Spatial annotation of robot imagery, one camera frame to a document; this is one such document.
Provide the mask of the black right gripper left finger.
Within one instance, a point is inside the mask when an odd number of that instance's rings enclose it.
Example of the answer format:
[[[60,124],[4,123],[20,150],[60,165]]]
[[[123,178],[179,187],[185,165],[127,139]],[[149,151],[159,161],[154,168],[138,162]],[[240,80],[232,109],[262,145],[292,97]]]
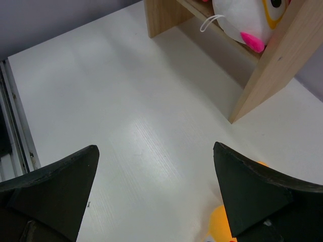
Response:
[[[76,241],[98,161],[90,145],[1,182],[1,241]]]

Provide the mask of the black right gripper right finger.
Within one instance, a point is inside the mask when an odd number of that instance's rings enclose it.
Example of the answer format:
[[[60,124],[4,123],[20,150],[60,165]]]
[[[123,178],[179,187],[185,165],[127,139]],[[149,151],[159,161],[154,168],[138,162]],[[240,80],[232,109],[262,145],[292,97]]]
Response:
[[[214,166],[237,241],[322,241],[322,186],[253,161],[216,142]]]

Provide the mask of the orange plush toy polka-dot dress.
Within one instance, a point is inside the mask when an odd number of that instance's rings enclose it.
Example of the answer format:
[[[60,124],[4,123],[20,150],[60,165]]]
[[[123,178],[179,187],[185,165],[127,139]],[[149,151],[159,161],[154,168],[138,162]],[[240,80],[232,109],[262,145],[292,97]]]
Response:
[[[203,241],[237,241],[235,237],[232,237],[224,204],[212,211]]]

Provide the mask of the white pink plush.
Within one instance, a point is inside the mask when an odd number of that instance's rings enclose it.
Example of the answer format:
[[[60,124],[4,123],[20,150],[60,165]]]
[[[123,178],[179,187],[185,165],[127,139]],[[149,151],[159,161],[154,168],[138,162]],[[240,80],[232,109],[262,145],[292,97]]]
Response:
[[[203,22],[200,32],[217,21],[231,39],[261,53],[289,4],[283,0],[213,0],[214,15]]]

